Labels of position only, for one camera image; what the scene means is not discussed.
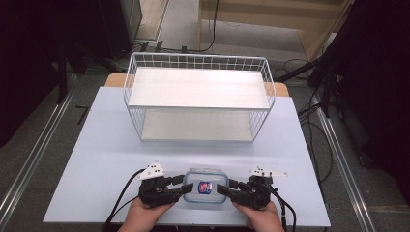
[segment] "white tabletop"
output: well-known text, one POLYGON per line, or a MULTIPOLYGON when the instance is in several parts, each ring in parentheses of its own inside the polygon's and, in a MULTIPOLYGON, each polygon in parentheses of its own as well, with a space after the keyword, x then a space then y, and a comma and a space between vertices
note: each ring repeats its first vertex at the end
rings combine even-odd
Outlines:
MULTIPOLYGON (((277 97, 253 143, 141 142, 122 89, 112 87, 102 87, 97 94, 44 222, 105 222, 129 177, 154 161, 161 163, 166 177, 185 174, 192 167, 221 169, 230 179, 242 182, 257 165, 287 172, 288 177, 275 178, 273 186, 296 211, 297 224, 330 225, 291 98, 277 97)), ((138 194, 139 185, 132 182, 122 203, 138 194)), ((124 221, 127 209, 113 221, 124 221)), ((286 218, 292 223, 289 210, 286 218)), ((177 225, 246 223, 229 199, 220 205, 195 205, 183 197, 158 221, 177 225)))

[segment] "label on container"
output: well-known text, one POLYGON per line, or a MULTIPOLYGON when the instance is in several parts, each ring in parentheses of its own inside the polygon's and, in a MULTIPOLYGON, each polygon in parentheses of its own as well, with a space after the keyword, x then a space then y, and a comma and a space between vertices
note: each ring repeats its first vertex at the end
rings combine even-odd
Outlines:
POLYGON ((211 194, 212 182, 199 182, 198 192, 199 194, 211 194))

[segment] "white wire basket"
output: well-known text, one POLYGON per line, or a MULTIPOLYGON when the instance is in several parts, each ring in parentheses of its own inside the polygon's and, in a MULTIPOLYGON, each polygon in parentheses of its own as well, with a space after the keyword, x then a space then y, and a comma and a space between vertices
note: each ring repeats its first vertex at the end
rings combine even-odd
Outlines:
POLYGON ((252 142, 275 95, 261 57, 134 53, 124 85, 142 141, 252 142))

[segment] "plastic box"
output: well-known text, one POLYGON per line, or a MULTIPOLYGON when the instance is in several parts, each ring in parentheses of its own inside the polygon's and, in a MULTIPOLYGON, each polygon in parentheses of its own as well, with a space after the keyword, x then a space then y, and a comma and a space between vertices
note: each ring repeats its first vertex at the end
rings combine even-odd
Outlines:
POLYGON ((228 177, 220 169, 191 168, 184 179, 184 184, 193 183, 192 192, 184 194, 187 202, 221 204, 226 196, 217 193, 217 184, 227 186, 228 177))

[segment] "hand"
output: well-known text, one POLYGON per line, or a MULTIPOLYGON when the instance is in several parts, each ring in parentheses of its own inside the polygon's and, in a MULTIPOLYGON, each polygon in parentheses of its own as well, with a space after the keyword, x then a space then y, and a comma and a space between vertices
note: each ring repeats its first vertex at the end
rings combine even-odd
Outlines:
POLYGON ((277 207, 274 202, 269 202, 265 208, 254 210, 253 208, 232 202, 232 205, 248 217, 248 227, 256 232, 283 232, 277 207))
POLYGON ((119 232, 149 232, 154 228, 155 223, 161 215, 169 210, 173 205, 162 205, 150 208, 135 198, 130 205, 126 221, 121 226, 119 232))

